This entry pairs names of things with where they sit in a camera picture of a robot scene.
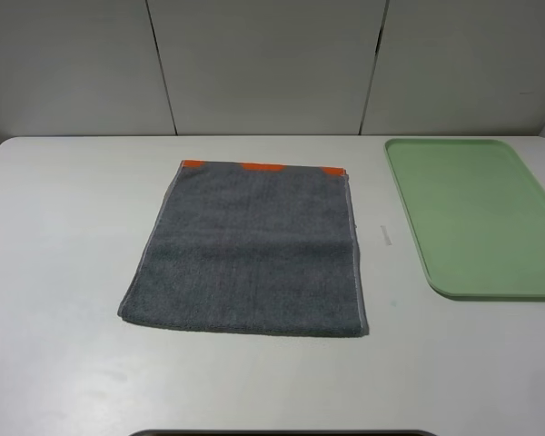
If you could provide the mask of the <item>grey towel with orange pattern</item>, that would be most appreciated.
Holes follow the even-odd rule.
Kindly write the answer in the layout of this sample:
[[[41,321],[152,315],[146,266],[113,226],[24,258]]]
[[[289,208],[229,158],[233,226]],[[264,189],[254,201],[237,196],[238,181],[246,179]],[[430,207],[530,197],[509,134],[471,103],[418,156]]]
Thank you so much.
[[[183,332],[366,335],[347,172],[182,161],[118,315]]]

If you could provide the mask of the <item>green plastic tray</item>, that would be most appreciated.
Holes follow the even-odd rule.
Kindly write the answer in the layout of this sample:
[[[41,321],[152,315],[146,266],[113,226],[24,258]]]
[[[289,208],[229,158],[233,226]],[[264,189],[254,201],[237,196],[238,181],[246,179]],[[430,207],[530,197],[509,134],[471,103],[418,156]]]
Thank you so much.
[[[545,301],[545,189],[510,145],[392,139],[385,154],[435,292]]]

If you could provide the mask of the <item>clear tape strip right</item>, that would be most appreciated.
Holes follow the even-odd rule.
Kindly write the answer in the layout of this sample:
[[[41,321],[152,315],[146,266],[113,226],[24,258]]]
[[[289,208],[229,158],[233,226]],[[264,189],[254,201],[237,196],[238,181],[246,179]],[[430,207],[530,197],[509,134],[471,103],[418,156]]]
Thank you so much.
[[[382,232],[382,236],[383,236],[383,240],[385,244],[387,246],[391,246],[392,245],[391,237],[388,233],[387,227],[385,225],[381,225],[380,227],[381,227],[381,232]]]

